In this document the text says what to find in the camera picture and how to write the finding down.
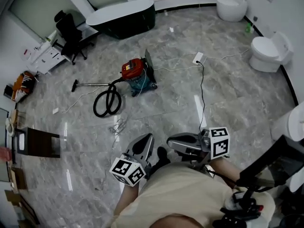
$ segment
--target person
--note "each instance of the person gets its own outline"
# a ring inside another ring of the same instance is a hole
[[[152,167],[150,179],[139,193],[139,184],[124,186],[111,228],[209,228],[214,220],[222,219],[220,209],[232,197],[235,184],[211,178],[190,168],[184,162],[170,163],[163,147],[157,150],[159,161]],[[218,174],[236,182],[240,170],[225,158],[210,162]],[[267,192],[254,193],[264,209],[253,227],[268,227],[275,210],[273,198]]]

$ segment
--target office chair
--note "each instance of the office chair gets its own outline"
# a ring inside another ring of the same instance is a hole
[[[73,16],[68,13],[66,14],[62,10],[54,17],[56,22],[56,27],[60,31],[61,36],[66,41],[65,45],[62,46],[57,43],[57,40],[54,42],[54,45],[57,45],[62,48],[61,55],[72,56],[72,64],[75,65],[75,58],[80,53],[84,60],[86,60],[85,55],[82,52],[82,49],[85,47],[94,44],[92,42],[84,43],[82,40],[82,32],[78,30],[74,24]]]

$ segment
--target bathtub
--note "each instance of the bathtub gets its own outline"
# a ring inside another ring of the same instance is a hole
[[[101,8],[86,23],[117,39],[146,32],[155,25],[154,0],[134,0]]]

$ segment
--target gray marble tile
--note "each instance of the gray marble tile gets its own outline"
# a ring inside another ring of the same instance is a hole
[[[143,57],[147,48],[154,68],[188,68],[198,51],[206,57],[222,58],[250,49],[256,34],[244,32],[246,22],[222,21],[216,8],[180,9],[156,15],[155,27],[131,38],[117,40],[106,35],[94,39],[73,66],[64,62],[40,75],[34,92],[18,109],[26,112],[22,126],[58,133],[60,159],[16,155],[24,170],[28,190],[22,195],[35,209],[46,228],[102,227],[111,218],[119,200],[119,183],[108,172],[111,163],[128,144],[145,133],[155,137],[150,159],[157,162],[156,149],[164,146],[172,161],[180,157],[169,149],[169,136],[197,133],[199,117],[194,101],[201,95],[202,67],[169,72],[156,70],[158,89],[131,97],[126,83],[118,83],[122,107],[117,116],[98,118],[93,113],[96,96],[106,88],[85,95],[67,113],[81,94],[95,87],[71,88],[81,83],[108,83],[121,76],[121,66],[135,57]],[[205,62],[203,93],[208,127],[226,126],[231,135],[230,160],[244,168],[271,146],[269,123],[294,107],[286,80],[275,74],[252,69],[251,51],[223,60]],[[105,110],[105,97],[97,104]],[[59,113],[52,114],[59,108]],[[119,141],[109,132],[115,119],[129,119]],[[69,187],[67,171],[71,179]]]

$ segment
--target vacuum hose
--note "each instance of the vacuum hose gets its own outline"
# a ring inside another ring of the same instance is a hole
[[[95,101],[94,101],[94,105],[93,105],[93,112],[95,114],[95,116],[98,116],[98,117],[105,117],[107,114],[110,114],[110,115],[114,115],[115,113],[118,112],[119,108],[121,107],[122,105],[122,98],[120,96],[120,94],[117,92],[116,90],[116,86],[115,84],[116,83],[119,83],[119,82],[123,82],[124,79],[121,77],[115,81],[113,81],[110,85],[109,85],[109,88],[105,91],[103,91],[102,93],[100,93]],[[102,114],[99,114],[97,111],[96,111],[96,105],[97,105],[97,102],[99,100],[100,97],[102,97],[103,95],[106,94],[106,99],[105,99],[105,107],[106,107],[106,111]],[[117,107],[115,108],[115,110],[111,111],[111,107],[113,105],[113,101],[115,99],[115,96],[117,96],[118,98],[118,105]]]

